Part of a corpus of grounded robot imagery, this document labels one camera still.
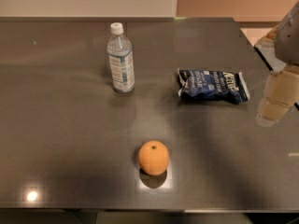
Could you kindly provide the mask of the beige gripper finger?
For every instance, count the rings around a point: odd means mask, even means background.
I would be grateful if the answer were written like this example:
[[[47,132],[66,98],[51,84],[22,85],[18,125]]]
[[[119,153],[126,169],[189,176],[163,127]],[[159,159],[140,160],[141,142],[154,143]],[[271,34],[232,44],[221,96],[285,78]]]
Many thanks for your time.
[[[299,101],[299,66],[287,64],[282,70],[271,71],[258,106],[257,123],[271,127]]]

